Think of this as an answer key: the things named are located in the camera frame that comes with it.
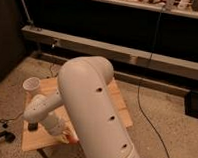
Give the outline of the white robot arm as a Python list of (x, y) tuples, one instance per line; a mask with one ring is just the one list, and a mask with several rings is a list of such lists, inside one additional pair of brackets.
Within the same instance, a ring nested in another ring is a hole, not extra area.
[(55, 93), (33, 97), (23, 117), (58, 135), (64, 131), (64, 122), (51, 113), (63, 106), (86, 158), (140, 158), (111, 100), (107, 85), (113, 77), (113, 66), (106, 58), (70, 59), (59, 70)]

